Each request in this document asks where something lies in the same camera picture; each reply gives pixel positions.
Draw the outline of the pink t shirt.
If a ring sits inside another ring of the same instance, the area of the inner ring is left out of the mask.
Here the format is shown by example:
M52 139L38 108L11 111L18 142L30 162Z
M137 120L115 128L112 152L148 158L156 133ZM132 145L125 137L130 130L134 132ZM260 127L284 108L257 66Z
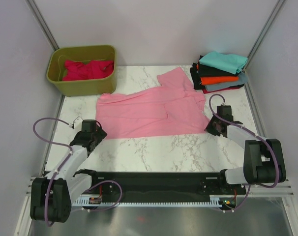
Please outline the pink t shirt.
M206 99L183 69L177 67L157 79L157 87L98 98L96 120L107 139L204 133L209 123L204 115Z

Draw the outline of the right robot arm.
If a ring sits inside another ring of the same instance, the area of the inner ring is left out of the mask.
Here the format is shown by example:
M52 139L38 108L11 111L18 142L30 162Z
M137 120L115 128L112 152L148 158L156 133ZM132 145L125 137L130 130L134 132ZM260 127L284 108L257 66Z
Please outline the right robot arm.
M212 116L205 130L234 141L244 150L242 167L220 171L217 188L221 193L229 193L235 184L274 188L286 180L279 140L261 137L241 123L225 120L217 114Z

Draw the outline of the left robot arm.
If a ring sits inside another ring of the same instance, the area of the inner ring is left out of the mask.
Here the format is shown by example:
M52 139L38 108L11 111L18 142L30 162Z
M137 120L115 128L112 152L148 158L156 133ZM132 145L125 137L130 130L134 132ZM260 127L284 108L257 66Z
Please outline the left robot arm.
M107 133L99 128L94 132L80 131L70 143L70 152L44 177L31 185L30 217L33 220L64 223L70 216L72 204L84 192L99 189L96 171L78 168Z

